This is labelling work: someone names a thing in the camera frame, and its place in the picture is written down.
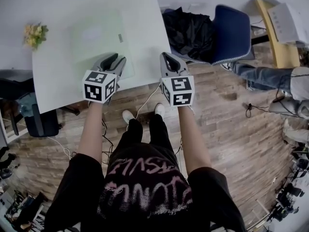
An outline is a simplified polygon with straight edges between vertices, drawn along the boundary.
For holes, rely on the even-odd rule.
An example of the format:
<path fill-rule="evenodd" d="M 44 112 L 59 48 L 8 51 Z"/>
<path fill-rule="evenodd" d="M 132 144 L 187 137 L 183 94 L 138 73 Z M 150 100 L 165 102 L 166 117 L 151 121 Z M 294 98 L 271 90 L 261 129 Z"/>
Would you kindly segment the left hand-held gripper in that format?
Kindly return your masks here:
<path fill-rule="evenodd" d="M 117 91 L 117 82 L 126 65 L 126 57 L 118 57 L 118 53 L 105 53 L 95 62 L 98 72 L 87 70 L 83 77 L 83 98 L 87 101 L 104 104 Z"/>

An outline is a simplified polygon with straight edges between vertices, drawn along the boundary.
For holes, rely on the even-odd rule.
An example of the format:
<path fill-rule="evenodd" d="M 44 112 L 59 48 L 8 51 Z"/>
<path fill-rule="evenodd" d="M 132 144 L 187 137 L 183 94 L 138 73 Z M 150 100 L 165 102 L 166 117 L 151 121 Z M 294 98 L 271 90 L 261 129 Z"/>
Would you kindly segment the translucent pale green mat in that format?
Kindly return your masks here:
<path fill-rule="evenodd" d="M 89 70 L 99 58 L 117 53 L 126 57 L 120 79 L 135 75 L 120 12 L 115 9 L 93 11 L 68 27 L 74 68 Z"/>

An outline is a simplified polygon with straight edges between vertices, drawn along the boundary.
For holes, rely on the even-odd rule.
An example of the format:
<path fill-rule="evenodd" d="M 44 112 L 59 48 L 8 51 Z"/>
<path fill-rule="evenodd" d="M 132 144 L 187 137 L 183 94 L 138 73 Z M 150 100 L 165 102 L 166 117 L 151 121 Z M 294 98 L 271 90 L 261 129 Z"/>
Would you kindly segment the person's left forearm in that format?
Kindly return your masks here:
<path fill-rule="evenodd" d="M 90 104 L 77 153 L 102 161 L 102 103 Z"/>

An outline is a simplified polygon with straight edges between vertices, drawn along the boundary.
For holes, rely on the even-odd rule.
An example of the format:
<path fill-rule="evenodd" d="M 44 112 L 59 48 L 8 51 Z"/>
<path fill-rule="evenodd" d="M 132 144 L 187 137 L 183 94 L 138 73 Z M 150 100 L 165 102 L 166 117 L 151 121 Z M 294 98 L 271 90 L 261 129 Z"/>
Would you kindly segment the person's right forearm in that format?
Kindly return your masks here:
<path fill-rule="evenodd" d="M 178 107 L 178 114 L 187 173 L 190 174 L 198 168 L 211 167 L 209 151 L 193 111 L 189 106 L 182 106 Z"/>

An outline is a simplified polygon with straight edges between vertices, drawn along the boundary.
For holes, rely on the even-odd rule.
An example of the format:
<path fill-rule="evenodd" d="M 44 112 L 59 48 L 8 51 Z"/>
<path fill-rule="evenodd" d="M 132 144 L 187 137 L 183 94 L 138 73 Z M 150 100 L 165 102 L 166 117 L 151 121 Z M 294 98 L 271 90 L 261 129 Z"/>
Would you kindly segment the black bag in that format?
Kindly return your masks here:
<path fill-rule="evenodd" d="M 211 62 L 216 30 L 208 15 L 185 13 L 182 8 L 162 14 L 170 46 L 181 55 Z"/>

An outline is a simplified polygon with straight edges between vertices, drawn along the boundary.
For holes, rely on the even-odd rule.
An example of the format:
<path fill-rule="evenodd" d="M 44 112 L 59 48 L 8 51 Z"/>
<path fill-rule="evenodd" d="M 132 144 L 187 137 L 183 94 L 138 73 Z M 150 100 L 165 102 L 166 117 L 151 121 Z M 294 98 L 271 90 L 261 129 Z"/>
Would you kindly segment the person's white left shoe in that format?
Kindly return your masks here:
<path fill-rule="evenodd" d="M 124 110 L 122 112 L 123 120 L 129 125 L 130 120 L 134 119 L 135 117 L 129 110 Z"/>

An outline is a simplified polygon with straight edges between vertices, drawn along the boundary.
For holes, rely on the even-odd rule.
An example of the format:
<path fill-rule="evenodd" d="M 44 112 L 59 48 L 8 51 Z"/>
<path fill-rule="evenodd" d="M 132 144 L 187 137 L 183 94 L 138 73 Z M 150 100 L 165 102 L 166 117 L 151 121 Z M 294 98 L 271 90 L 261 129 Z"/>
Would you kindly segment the blue chair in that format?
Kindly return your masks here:
<path fill-rule="evenodd" d="M 172 47 L 171 52 L 186 62 L 217 65 L 243 59 L 251 52 L 251 25 L 249 16 L 232 7 L 219 4 L 215 7 L 213 19 L 216 38 L 209 61 L 197 60 L 178 53 Z"/>

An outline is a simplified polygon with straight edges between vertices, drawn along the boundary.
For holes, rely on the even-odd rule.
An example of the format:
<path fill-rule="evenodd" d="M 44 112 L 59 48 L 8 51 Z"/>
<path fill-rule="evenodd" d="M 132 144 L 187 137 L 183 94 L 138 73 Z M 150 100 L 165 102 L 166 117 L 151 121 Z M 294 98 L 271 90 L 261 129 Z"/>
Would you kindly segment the person's black trousers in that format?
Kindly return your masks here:
<path fill-rule="evenodd" d="M 151 138 L 150 142 L 144 145 L 153 147 L 170 161 L 176 162 L 177 159 L 169 140 L 168 130 L 161 115 L 155 114 L 151 117 L 149 122 L 149 132 Z M 129 118 L 128 130 L 122 135 L 114 152 L 118 149 L 124 149 L 129 146 L 142 145 L 142 135 L 142 124 L 135 118 Z"/>

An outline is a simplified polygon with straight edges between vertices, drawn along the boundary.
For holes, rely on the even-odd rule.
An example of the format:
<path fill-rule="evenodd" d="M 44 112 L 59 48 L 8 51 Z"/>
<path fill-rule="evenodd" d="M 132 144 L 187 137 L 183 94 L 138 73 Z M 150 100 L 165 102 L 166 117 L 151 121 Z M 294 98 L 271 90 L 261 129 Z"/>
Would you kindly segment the yellow flower bunch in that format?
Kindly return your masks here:
<path fill-rule="evenodd" d="M 26 24 L 24 27 L 24 45 L 30 47 L 32 51 L 38 49 L 39 45 L 46 41 L 46 35 L 49 31 L 46 25 L 38 24 Z"/>

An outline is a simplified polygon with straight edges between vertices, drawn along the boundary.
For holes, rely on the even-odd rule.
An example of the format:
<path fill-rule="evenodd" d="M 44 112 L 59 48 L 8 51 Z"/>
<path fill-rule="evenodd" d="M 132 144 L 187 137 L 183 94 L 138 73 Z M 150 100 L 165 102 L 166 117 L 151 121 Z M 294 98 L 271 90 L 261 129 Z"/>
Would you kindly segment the black office chair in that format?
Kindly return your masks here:
<path fill-rule="evenodd" d="M 19 113 L 16 100 L 32 92 L 35 92 L 32 78 L 23 82 L 0 79 L 0 98 L 10 102 L 9 116 L 15 135 L 19 134 L 17 123 L 21 119 L 24 119 L 28 133 L 32 137 L 58 135 L 61 125 L 58 123 L 56 110 L 33 117 L 22 117 Z"/>

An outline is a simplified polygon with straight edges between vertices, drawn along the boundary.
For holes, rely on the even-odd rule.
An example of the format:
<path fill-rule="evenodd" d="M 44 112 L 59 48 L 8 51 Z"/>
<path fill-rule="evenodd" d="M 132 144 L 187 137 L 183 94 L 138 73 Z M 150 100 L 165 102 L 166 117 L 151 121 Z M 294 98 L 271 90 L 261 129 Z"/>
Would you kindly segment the black side table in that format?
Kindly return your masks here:
<path fill-rule="evenodd" d="M 267 30 L 262 27 L 251 25 L 251 45 L 269 42 Z"/>

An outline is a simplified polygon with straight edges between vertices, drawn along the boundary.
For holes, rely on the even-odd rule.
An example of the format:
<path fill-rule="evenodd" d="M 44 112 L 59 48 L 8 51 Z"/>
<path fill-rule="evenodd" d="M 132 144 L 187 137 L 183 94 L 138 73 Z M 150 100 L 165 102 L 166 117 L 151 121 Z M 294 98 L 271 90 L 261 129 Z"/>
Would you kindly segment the teal cloth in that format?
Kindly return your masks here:
<path fill-rule="evenodd" d="M 22 117 L 33 117 L 40 114 L 35 92 L 26 94 L 16 100 L 18 111 Z"/>

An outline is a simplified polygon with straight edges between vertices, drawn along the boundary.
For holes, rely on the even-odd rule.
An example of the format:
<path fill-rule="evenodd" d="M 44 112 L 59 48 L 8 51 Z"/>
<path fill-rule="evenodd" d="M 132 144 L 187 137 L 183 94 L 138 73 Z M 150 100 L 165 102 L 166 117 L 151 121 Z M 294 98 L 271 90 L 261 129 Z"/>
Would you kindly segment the yellow table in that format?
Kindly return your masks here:
<path fill-rule="evenodd" d="M 295 68 L 300 66 L 298 49 L 296 46 L 279 43 L 276 37 L 274 27 L 272 25 L 268 9 L 274 7 L 273 3 L 265 0 L 254 0 L 265 24 L 267 35 L 263 37 L 254 38 L 252 44 L 259 44 L 269 41 L 273 62 L 275 67 L 279 69 Z"/>

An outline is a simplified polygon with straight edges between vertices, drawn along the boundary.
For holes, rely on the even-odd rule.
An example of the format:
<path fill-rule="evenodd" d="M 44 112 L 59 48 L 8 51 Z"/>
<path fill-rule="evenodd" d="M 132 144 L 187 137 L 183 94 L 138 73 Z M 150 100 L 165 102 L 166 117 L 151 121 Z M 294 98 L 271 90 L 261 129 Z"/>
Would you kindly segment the white microwave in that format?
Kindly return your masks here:
<path fill-rule="evenodd" d="M 277 41 L 296 47 L 309 45 L 309 33 L 300 14 L 287 3 L 280 3 L 267 10 Z"/>

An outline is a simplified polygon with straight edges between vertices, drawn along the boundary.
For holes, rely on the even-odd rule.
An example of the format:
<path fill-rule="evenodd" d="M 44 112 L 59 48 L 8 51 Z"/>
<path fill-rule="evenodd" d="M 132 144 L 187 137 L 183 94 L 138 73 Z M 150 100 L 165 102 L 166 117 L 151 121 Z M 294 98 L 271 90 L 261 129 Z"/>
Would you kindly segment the dark desk with white legs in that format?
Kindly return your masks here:
<path fill-rule="evenodd" d="M 1 112 L 0 112 L 0 141 L 1 144 L 4 146 L 7 146 L 9 143 L 11 143 L 12 141 L 20 138 L 21 136 L 25 135 L 26 133 L 28 133 L 27 127 L 25 125 L 24 126 L 25 129 L 22 129 L 18 135 L 15 135 L 14 131 L 11 132 L 7 132 L 5 129 L 5 125 L 4 125 L 4 119 L 2 118 Z"/>

